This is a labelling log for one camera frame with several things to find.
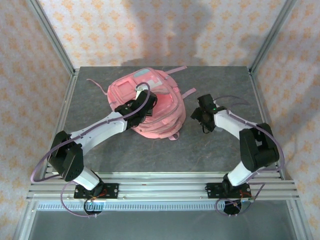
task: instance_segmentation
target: ventilation grille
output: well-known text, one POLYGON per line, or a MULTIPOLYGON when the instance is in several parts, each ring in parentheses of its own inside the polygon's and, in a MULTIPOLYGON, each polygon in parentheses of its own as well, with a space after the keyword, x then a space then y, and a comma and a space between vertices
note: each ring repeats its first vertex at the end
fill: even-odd
MULTIPOLYGON (((83 202, 67 202, 66 207, 70 210, 83 210, 83 202)), ((217 205, 219 210, 225 208, 224 202, 217 205)), ((210 211, 215 210, 214 201, 199 202, 94 202, 87 203, 86 208, 89 211, 210 211)), ((38 205, 39 211, 59 211, 64 210, 58 201, 41 202, 38 205)))

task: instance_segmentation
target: glass panel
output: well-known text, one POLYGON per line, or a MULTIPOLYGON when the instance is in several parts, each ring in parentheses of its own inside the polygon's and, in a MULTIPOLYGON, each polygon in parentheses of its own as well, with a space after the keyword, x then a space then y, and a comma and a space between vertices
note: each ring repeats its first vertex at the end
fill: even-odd
POLYGON ((216 211, 108 211, 97 218, 37 211, 30 240, 295 240, 286 201, 257 201, 245 214, 216 211))

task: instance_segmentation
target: backpack strap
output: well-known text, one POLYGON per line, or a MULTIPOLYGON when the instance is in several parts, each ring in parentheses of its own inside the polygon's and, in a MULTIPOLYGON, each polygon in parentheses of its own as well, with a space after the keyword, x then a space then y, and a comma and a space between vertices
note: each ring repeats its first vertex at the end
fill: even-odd
POLYGON ((183 69, 186 69, 187 66, 180 66, 180 67, 177 67, 177 68, 174 68, 174 69, 171 69, 169 71, 165 71, 166 74, 173 74, 175 72, 178 72, 178 71, 181 71, 183 69))
POLYGON ((97 85, 102 90, 103 94, 107 96, 107 93, 105 92, 105 90, 102 88, 102 86, 99 83, 97 83, 95 80, 92 80, 90 78, 88 78, 87 81, 93 82, 95 85, 97 85))
POLYGON ((177 140, 179 138, 179 135, 180 135, 180 133, 177 131, 175 134, 173 134, 171 136, 168 136, 168 139, 170 141, 175 141, 175 140, 177 140))
POLYGON ((186 91, 184 94, 181 95, 182 99, 185 99, 190 94, 193 94, 195 91, 197 91, 195 88, 191 88, 190 90, 186 91))
MULTIPOLYGON (((186 91, 184 94, 181 95, 182 99, 188 97, 190 94, 193 94, 195 91, 197 91, 194 87, 190 90, 186 91)), ((168 137, 170 141, 175 141, 179 138, 180 133, 177 131, 175 134, 168 137)))

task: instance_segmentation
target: pink backpack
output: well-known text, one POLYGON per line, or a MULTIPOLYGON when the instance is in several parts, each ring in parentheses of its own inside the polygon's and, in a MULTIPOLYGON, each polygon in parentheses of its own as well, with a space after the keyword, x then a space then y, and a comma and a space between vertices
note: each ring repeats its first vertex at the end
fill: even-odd
POLYGON ((142 136, 150 139, 177 140, 179 129, 186 119, 186 108, 183 98, 195 92, 196 89, 187 91, 181 95, 175 80, 168 74, 187 68, 178 67, 164 72, 147 67, 133 72, 114 81, 108 88, 107 96, 111 109, 114 111, 119 105, 129 100, 136 99, 136 86, 146 82, 150 85, 151 91, 157 96, 157 103, 152 110, 152 116, 147 116, 144 122, 132 129, 142 136))

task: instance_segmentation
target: black mounting bracket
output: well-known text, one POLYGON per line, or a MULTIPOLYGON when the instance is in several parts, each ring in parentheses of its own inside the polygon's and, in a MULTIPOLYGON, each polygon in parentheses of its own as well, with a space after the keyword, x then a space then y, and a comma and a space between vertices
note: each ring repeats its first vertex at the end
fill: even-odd
MULTIPOLYGON (((137 110, 146 100, 148 95, 147 90, 143 90, 136 100, 129 100, 123 105, 119 105, 114 109, 115 112, 120 113, 122 116, 132 113, 137 110)), ((136 112, 134 115, 125 117, 124 120, 127 121, 126 129, 134 128, 142 123, 147 116, 152 116, 152 109, 157 104, 158 98, 153 92, 150 92, 150 96, 144 105, 144 107, 136 112)))
MULTIPOLYGON (((119 183, 103 183, 102 191, 103 195, 99 196, 99 199, 117 199, 119 193, 119 183)), ((74 199, 91 199, 92 191, 85 189, 82 185, 76 185, 74 190, 74 199)))
POLYGON ((249 184, 241 184, 232 191, 226 193, 222 182, 209 182, 205 186, 208 199, 241 199, 251 198, 251 189, 249 184))

